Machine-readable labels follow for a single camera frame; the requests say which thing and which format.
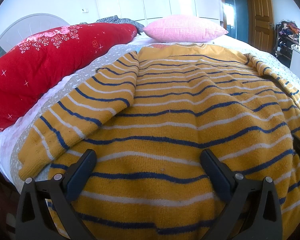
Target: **doorway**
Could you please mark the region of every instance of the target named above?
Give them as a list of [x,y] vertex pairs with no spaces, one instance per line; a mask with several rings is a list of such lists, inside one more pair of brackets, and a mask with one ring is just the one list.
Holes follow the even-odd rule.
[[225,0],[224,12],[227,19],[227,35],[248,43],[249,40],[249,10],[248,0]]

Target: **wooden door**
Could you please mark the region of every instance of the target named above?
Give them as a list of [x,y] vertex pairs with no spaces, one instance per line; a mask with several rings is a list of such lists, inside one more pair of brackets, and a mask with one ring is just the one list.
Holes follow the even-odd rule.
[[250,44],[271,52],[274,41],[274,20],[271,0],[251,0]]

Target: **pink rose print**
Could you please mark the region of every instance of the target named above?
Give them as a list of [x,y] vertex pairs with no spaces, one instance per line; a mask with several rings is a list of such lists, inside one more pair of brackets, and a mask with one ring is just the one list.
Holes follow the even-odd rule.
[[47,32],[47,33],[44,33],[43,35],[44,35],[45,37],[51,38],[51,37],[53,37],[53,36],[56,35],[56,32],[55,32],[55,31],[53,31],[53,32]]
[[68,34],[70,32],[68,27],[62,27],[59,31],[60,31],[60,34]]
[[38,38],[41,38],[43,36],[43,33],[38,33],[35,35],[30,36],[27,41],[36,41]]

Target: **pink pillow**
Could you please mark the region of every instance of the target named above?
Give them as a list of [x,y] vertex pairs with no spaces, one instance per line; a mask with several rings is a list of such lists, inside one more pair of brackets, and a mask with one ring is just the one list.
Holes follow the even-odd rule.
[[189,15],[169,15],[150,23],[143,31],[161,42],[204,42],[228,33],[210,20]]

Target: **shelf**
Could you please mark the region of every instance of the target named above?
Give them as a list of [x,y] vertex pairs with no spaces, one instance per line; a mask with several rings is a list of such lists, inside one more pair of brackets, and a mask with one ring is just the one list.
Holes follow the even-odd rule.
[[299,42],[298,42],[298,41],[294,41],[293,39],[290,39],[289,37],[282,37],[282,36],[279,36],[279,38],[287,39],[288,41],[291,41],[291,42],[293,42],[294,44],[299,45]]
[[276,51],[276,54],[281,55],[281,56],[284,56],[284,57],[287,58],[288,60],[291,60],[291,58],[287,57],[286,55],[282,54],[282,53],[279,52],[279,51]]

